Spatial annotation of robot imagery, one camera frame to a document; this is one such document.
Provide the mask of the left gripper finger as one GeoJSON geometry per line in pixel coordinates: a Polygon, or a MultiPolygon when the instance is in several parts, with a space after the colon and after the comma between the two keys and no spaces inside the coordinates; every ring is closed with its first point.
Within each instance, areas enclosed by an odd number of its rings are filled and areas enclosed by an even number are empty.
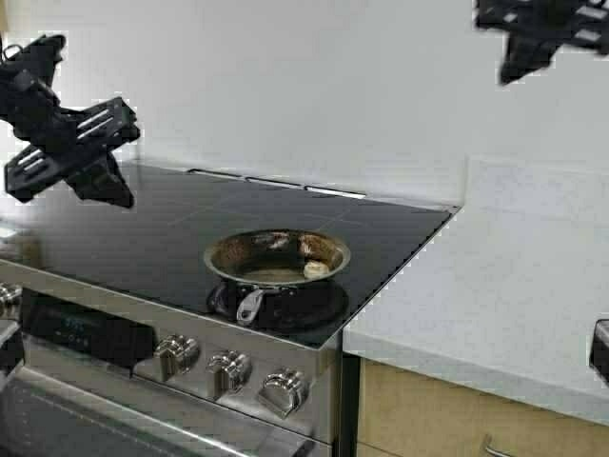
{"type": "Polygon", "coordinates": [[[21,203],[66,178],[71,159],[66,154],[51,155],[28,145],[4,167],[5,191],[21,203]]]}
{"type": "Polygon", "coordinates": [[[114,152],[141,136],[136,113],[122,97],[87,109],[64,109],[64,117],[70,127],[64,152],[114,152]]]}

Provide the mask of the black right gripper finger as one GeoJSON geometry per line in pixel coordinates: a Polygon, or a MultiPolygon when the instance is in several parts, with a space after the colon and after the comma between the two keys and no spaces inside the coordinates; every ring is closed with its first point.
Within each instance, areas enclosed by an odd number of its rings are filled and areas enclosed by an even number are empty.
{"type": "Polygon", "coordinates": [[[522,8],[519,0],[477,0],[473,2],[473,24],[480,30],[517,31],[522,8]]]}

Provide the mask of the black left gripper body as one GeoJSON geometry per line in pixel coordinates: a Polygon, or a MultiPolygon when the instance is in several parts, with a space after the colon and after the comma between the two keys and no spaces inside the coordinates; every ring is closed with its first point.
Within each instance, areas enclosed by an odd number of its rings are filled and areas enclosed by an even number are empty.
{"type": "Polygon", "coordinates": [[[60,98],[52,89],[54,73],[67,42],[62,34],[42,35],[1,56],[1,119],[14,136],[51,154],[66,154],[71,170],[65,182],[78,198],[130,209],[134,196],[113,152],[64,152],[69,122],[60,98]]]}

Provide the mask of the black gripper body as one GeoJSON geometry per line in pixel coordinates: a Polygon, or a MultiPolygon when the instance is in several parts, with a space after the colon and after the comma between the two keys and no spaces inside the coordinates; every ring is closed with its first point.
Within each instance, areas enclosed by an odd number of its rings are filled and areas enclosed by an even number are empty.
{"type": "Polygon", "coordinates": [[[533,1],[527,27],[507,30],[499,83],[507,86],[538,70],[547,69],[565,43],[571,17],[570,1],[533,1]]]}

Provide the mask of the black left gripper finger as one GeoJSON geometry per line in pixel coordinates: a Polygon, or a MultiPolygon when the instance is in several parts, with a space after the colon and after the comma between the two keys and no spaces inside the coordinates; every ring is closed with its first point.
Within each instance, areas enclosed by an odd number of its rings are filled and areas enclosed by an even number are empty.
{"type": "Polygon", "coordinates": [[[563,45],[608,56],[608,2],[557,1],[563,45]]]}

